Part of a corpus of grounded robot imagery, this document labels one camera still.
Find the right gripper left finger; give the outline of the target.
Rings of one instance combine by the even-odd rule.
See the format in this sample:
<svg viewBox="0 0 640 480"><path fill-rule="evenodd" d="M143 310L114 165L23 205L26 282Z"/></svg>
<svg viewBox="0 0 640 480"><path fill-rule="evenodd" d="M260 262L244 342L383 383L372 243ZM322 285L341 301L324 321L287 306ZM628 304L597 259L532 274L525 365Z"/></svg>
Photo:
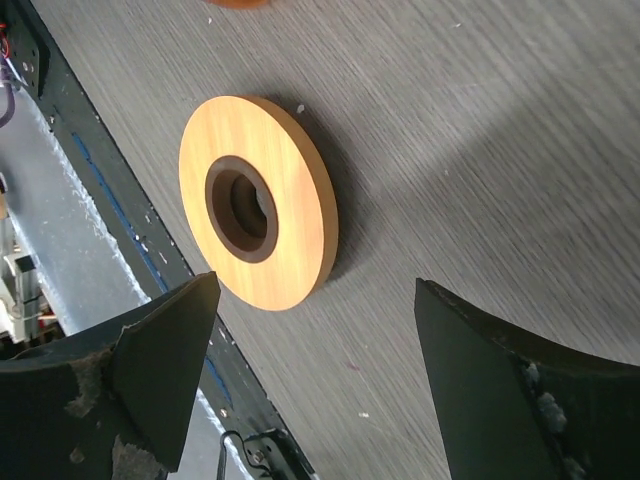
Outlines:
<svg viewBox="0 0 640 480"><path fill-rule="evenodd" d="M5 479L178 469L220 297L214 273L1 364Z"/></svg>

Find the orange glass carafe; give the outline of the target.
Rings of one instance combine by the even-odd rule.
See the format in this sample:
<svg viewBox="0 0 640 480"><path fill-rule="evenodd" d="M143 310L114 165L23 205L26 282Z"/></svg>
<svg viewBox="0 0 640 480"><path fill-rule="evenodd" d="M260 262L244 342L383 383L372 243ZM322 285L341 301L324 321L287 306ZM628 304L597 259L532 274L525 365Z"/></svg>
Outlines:
<svg viewBox="0 0 640 480"><path fill-rule="evenodd" d="M207 3L228 9L253 9L269 3L269 0L206 0Z"/></svg>

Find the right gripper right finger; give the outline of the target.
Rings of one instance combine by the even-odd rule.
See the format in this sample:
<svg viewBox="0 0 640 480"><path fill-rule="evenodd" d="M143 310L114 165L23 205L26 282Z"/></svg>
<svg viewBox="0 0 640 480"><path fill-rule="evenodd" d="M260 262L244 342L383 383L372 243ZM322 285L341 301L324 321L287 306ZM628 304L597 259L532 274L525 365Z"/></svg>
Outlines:
<svg viewBox="0 0 640 480"><path fill-rule="evenodd" d="M414 313L455 479L635 479L639 370L418 280Z"/></svg>

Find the wooden ring collar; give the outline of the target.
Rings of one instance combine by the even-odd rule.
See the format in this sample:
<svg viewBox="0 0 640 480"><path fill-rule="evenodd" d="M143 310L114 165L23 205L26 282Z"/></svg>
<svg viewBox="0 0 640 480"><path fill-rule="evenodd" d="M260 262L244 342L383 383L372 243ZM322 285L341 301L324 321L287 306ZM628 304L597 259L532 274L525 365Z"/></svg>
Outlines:
<svg viewBox="0 0 640 480"><path fill-rule="evenodd" d="M309 135L257 96L218 96L179 150L186 218L201 254L244 302L288 310L328 278L339 241L334 189Z"/></svg>

